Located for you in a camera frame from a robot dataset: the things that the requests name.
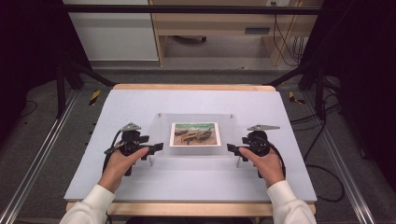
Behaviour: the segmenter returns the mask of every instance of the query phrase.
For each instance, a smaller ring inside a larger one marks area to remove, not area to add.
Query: aluminum rail
[[[44,9],[61,9],[84,13],[205,13],[205,14],[276,14],[333,15],[341,8],[321,7],[237,7],[237,6],[146,6],[146,5],[43,5]]]
[[[308,105],[313,113],[315,113],[314,100],[312,97],[312,93],[306,93],[303,91],[304,98],[307,99]],[[317,124],[320,124],[321,121],[317,118]],[[338,176],[342,180],[345,189],[346,195],[349,198],[350,203],[356,213],[356,216],[359,219],[359,222],[362,224],[374,224],[375,220],[370,211],[370,208],[367,206],[366,201],[364,201],[363,196],[361,195],[361,191],[359,190],[352,174],[349,172],[346,163],[341,157],[340,152],[337,149],[334,141],[332,140],[332,136],[329,133],[329,130],[324,127],[322,140],[325,144],[329,156],[332,160],[332,164],[334,165],[335,171]]]
[[[32,189],[33,184],[38,178],[41,168],[43,167],[48,155],[50,154],[52,147],[56,139],[58,138],[58,135],[61,132],[62,127],[64,126],[64,123],[70,114],[70,111],[73,108],[77,96],[78,91],[72,91],[67,102],[66,110],[59,119],[55,120],[51,130],[49,131],[49,134],[47,135],[46,140],[44,141],[43,145],[41,145],[41,148],[38,150],[37,155],[35,156],[35,160],[32,162],[29,170],[26,172],[25,177],[20,183],[20,186],[18,187],[11,201],[8,203],[6,209],[1,214],[1,224],[13,223],[18,213],[20,212],[24,201],[26,200],[30,190]]]

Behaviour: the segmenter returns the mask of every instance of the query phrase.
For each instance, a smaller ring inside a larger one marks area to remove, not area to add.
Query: white sleeve
[[[267,192],[274,207],[274,223],[317,223],[308,204],[296,198],[287,180],[277,182]]]
[[[100,185],[95,185],[88,196],[76,203],[61,220],[64,223],[99,224],[106,222],[106,210],[115,195]]]

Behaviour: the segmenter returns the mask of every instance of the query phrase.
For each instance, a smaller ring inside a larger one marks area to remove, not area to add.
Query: person's right hand
[[[285,180],[285,176],[283,176],[282,173],[282,164],[280,163],[280,159],[272,149],[263,157],[257,156],[244,147],[240,147],[239,151],[257,167],[262,178],[267,184],[267,188],[270,188],[279,181]]]

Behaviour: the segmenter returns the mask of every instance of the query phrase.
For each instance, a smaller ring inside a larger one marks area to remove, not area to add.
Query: gray floor
[[[235,42],[243,43],[241,45],[244,47],[235,45]],[[172,48],[167,50],[165,65],[162,68],[158,64],[146,62],[97,63],[96,71],[104,77],[122,83],[262,84],[282,76],[291,69],[284,64],[279,67],[271,66],[266,53],[257,50],[263,48],[262,42],[257,38],[210,37],[205,44],[193,40],[186,42],[186,40],[171,39],[169,44]],[[114,70],[115,64],[121,65],[122,69]],[[83,90],[78,91],[73,110],[26,198],[17,222],[26,223],[28,220],[36,223],[56,223],[64,214],[66,205],[63,199],[64,191],[78,167],[86,144],[90,141],[90,132],[94,129],[106,95],[110,91],[110,88],[97,81],[86,76],[82,77],[86,84]],[[290,91],[294,92],[297,99],[308,100],[307,96],[312,95],[310,91],[299,92],[295,85],[297,81],[298,77],[278,88],[290,120],[312,114],[307,104],[300,105],[289,100]],[[101,90],[101,94],[95,105],[89,105],[95,90]],[[13,133],[0,150],[2,170],[0,210],[5,209],[11,200],[55,121],[55,82],[31,90],[27,99],[37,103],[36,110],[18,121]],[[335,97],[327,99],[327,106],[336,103]],[[28,114],[33,109],[34,104],[27,103],[22,114]],[[293,126],[303,155],[318,133],[316,125],[313,119]],[[328,115],[326,127],[370,208],[375,222],[396,223],[394,215],[396,195],[379,172],[375,162],[361,158],[359,145],[345,118],[337,111],[333,111]],[[320,137],[315,144],[307,163],[321,165],[335,172],[328,149],[322,140]],[[314,188],[322,197],[334,199],[340,195],[341,188],[331,175],[314,168],[308,168],[308,172]],[[328,203],[319,199],[316,208],[318,223],[360,223],[348,195],[338,203]],[[272,223],[272,219],[268,217],[264,222]]]

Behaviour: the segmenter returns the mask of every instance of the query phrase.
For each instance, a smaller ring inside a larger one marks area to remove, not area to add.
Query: black curtain
[[[320,61],[326,76],[340,79],[340,101],[361,148],[376,160],[396,191],[396,1],[332,0],[324,6],[342,7],[351,2],[354,4],[326,42]],[[341,18],[318,18],[303,63]],[[317,71],[313,66],[302,81],[312,80]]]
[[[0,143],[20,117],[27,92],[54,80],[62,58],[91,68],[68,13],[42,7],[62,3],[0,1]]]

